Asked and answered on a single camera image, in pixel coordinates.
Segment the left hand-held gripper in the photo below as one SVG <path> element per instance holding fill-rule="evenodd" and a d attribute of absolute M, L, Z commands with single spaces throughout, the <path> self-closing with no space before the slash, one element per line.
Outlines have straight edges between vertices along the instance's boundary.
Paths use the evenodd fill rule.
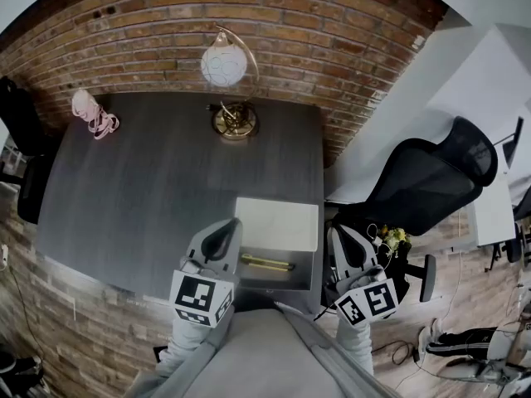
<path fill-rule="evenodd" d="M 222 320 L 239 284 L 241 238 L 237 218 L 217 221 L 192 238 L 173 271 L 168 299 L 183 321 L 214 328 Z"/>

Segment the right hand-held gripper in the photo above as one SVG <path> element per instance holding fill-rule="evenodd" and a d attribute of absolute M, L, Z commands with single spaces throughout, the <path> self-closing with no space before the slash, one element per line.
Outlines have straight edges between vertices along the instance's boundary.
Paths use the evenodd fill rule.
<path fill-rule="evenodd" d="M 330 224 L 326 233 L 325 305 L 349 326 L 385 318 L 398 307 L 394 283 L 373 244 L 340 224 Z"/>

